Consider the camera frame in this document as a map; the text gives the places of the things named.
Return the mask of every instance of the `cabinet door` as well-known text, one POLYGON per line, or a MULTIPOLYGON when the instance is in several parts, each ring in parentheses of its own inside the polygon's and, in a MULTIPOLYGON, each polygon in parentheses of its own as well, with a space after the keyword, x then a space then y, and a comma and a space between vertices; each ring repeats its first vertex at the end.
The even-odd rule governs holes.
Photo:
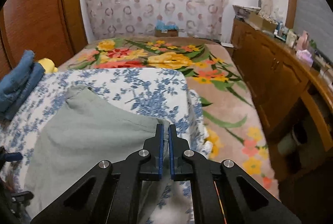
POLYGON ((262 103, 276 62, 275 44, 255 30, 245 31, 239 43, 240 49, 234 52, 234 62, 251 92, 254 103, 262 103))
POLYGON ((78 53, 88 45, 81 14, 80 0, 61 0, 66 26, 74 52, 78 53))
POLYGON ((270 132, 288 114, 308 79, 289 58, 278 54, 274 74, 267 87, 267 99, 258 106, 258 112, 265 132, 270 132))
POLYGON ((244 33, 244 23, 234 19, 234 25, 232 27, 232 35, 231 35, 231 43, 234 45, 235 48, 240 48, 240 39, 242 34, 244 33))
POLYGON ((256 75, 250 81, 255 97, 253 100, 260 104, 267 100, 267 85, 270 83, 277 63, 277 47, 275 43, 257 33, 257 52, 255 53, 256 75))
POLYGON ((24 50, 35 60, 51 59, 56 66, 73 56, 60 0, 7 0, 3 6, 1 34, 9 62, 15 67, 24 50))
POLYGON ((254 63, 256 50, 257 41, 253 33, 243 31, 239 39, 239 48, 234 51, 232 58, 245 81, 250 81, 255 73, 254 63))

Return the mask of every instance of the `cabinet handle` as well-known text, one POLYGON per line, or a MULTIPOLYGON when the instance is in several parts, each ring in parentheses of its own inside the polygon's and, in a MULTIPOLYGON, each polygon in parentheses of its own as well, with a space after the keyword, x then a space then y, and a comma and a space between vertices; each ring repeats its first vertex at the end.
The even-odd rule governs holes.
POLYGON ((273 59, 271 70, 273 70, 273 67, 275 65, 275 61, 276 61, 276 58, 273 59))
POLYGON ((279 66, 280 62, 278 61, 275 65, 274 72, 276 71, 277 67, 279 66))

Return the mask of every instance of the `metal screw head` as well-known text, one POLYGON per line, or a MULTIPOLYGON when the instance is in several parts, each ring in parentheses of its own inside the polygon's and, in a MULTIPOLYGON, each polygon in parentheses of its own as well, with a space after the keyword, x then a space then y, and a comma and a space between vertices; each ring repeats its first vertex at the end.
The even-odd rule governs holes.
POLYGON ((98 163, 98 166, 102 169, 105 169, 109 167, 109 162, 107 160, 102 160, 101 162, 98 163))
POLYGON ((224 160, 223 165, 226 166, 227 168, 232 168, 234 166, 234 162, 232 160, 224 160))
POLYGON ((139 151, 139 156, 147 156, 149 155, 149 151, 148 150, 140 150, 139 151))
POLYGON ((188 157, 190 157, 190 156, 194 156, 194 152, 193 152, 192 150, 186 150, 186 151, 184 152, 184 155, 186 155, 186 156, 188 156, 188 157))

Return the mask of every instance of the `floral blanket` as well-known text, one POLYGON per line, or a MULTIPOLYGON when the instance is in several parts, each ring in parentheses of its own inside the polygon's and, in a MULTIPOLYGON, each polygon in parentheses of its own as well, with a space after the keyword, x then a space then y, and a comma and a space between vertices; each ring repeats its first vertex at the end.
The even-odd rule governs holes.
MULTIPOLYGON (((184 76, 178 71, 124 68, 46 74, 13 120, 0 124, 0 146, 23 155, 20 162, 7 162, 0 174, 17 191, 25 190, 25 177, 38 135, 63 105, 67 89, 81 84, 91 87, 101 98, 118 108, 174 123, 178 136, 186 139, 192 150, 206 157, 211 152, 211 143, 205 141, 208 134, 199 96, 188 90, 184 76)), ((149 195, 139 224, 165 223, 166 218, 170 224, 193 223, 190 182, 174 182, 168 169, 164 172, 163 179, 147 190, 149 195)))
POLYGON ((210 159, 232 159, 278 198, 251 94, 225 48, 194 38, 113 38, 87 46, 59 70, 134 67, 181 72, 189 88, 200 95, 207 140, 213 143, 210 159))

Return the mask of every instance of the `cardboard box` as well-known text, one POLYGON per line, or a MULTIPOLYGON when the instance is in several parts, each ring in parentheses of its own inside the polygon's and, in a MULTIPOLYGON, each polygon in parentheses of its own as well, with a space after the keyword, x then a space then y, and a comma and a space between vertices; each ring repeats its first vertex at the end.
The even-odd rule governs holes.
POLYGON ((178 30, 167 30, 162 32, 161 30, 155 29, 155 37, 178 37, 178 30))
POLYGON ((262 17, 258 16, 256 13, 251 12, 249 18, 247 19, 249 22, 254 23, 258 26, 262 31, 274 32, 276 28, 276 24, 268 22, 262 17))

